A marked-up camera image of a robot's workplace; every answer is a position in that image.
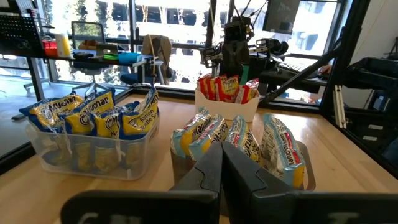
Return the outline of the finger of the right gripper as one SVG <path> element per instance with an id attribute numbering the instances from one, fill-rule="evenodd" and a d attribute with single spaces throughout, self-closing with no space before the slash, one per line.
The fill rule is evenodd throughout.
<path id="1" fill-rule="evenodd" d="M 241 77 L 244 72 L 244 66 L 249 65 L 250 54 L 256 54 L 257 58 L 265 55 L 270 58 L 271 54 L 283 55 L 288 50 L 288 43 L 286 41 L 279 41 L 277 39 L 259 39 L 256 41 L 254 48 L 249 48 L 246 40 L 235 42 L 235 63 L 237 65 L 236 75 Z"/>
<path id="2" fill-rule="evenodd" d="M 200 63 L 206 68 L 211 68 L 214 76 L 233 76 L 232 59 L 233 54 L 219 42 L 213 47 L 200 48 Z"/>

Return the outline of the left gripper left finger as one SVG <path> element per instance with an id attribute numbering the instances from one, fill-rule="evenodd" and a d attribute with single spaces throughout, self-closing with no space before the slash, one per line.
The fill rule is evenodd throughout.
<path id="1" fill-rule="evenodd" d="M 70 198 L 62 223 L 218 223 L 223 149 L 214 143 L 166 192 L 89 190 Z"/>

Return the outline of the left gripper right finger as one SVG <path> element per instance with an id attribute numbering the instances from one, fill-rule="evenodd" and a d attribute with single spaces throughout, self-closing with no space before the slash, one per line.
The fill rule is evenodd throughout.
<path id="1" fill-rule="evenodd" d="M 397 223 L 396 194 L 295 190 L 231 143 L 222 148 L 231 223 Z"/>

